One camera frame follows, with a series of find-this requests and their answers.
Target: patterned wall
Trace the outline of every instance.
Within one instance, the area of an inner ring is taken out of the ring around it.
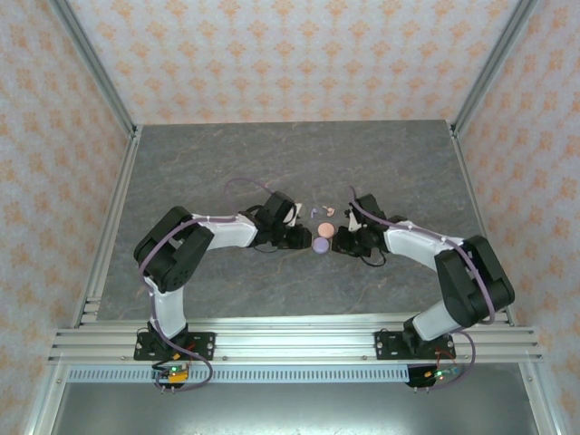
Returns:
[[[72,0],[138,123],[452,120],[517,0]]]
[[[461,144],[490,238],[580,427],[580,4],[540,1]]]
[[[127,137],[44,0],[0,8],[0,433],[20,434]]]

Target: floor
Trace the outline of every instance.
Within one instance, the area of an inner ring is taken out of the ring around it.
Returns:
[[[53,435],[537,434],[516,364],[478,364],[429,394],[402,383],[210,384],[174,396],[75,383],[63,403]]]
[[[230,213],[223,187],[250,177],[306,206],[315,232],[347,225],[349,185],[372,193],[387,216],[404,215],[444,234],[479,232],[445,121],[347,121],[147,126],[130,179],[99,320],[149,317],[132,252],[172,207]],[[263,204],[250,184],[231,189],[238,209]],[[313,207],[336,209],[334,216]],[[420,311],[440,300],[437,276],[402,257],[384,267],[312,250],[263,254],[208,252],[186,287],[188,317],[355,314]]]

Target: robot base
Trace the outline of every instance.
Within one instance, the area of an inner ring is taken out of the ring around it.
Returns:
[[[214,359],[214,351],[216,349],[216,334],[215,333],[195,333],[187,332],[179,333],[178,337],[174,337],[173,343],[179,347],[190,349],[193,353],[198,353],[206,360],[212,361]],[[177,353],[176,350],[168,346],[159,339],[159,335],[153,330],[143,331],[137,334],[137,343],[135,344],[135,353],[133,359],[135,361],[165,361],[171,360],[173,355]],[[181,358],[189,359],[183,353],[180,353]]]
[[[437,360],[438,356],[441,360],[449,359],[444,353],[437,355],[437,349],[447,351],[453,358],[456,357],[455,345],[450,335],[445,334],[430,342],[423,342],[413,353],[403,340],[403,332],[389,332],[383,329],[374,333],[377,360]]]

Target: marble surface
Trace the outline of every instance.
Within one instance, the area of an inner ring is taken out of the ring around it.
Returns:
[[[147,126],[130,179],[99,320],[146,319],[148,298],[132,252],[172,207],[228,214],[223,187],[233,177],[264,181],[304,203],[301,222],[347,225],[354,185],[372,193],[387,216],[399,214],[438,232],[479,232],[445,121],[345,121]],[[239,209],[268,195],[238,183]],[[334,216],[313,207],[336,209]],[[262,254],[209,251],[186,287],[188,317],[357,314],[418,311],[440,300],[436,274],[388,256],[384,267],[311,249]]]

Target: purple disc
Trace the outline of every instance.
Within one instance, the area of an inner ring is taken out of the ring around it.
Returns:
[[[328,251],[330,247],[330,242],[324,237],[317,237],[312,242],[312,249],[315,251],[316,254],[324,254]]]

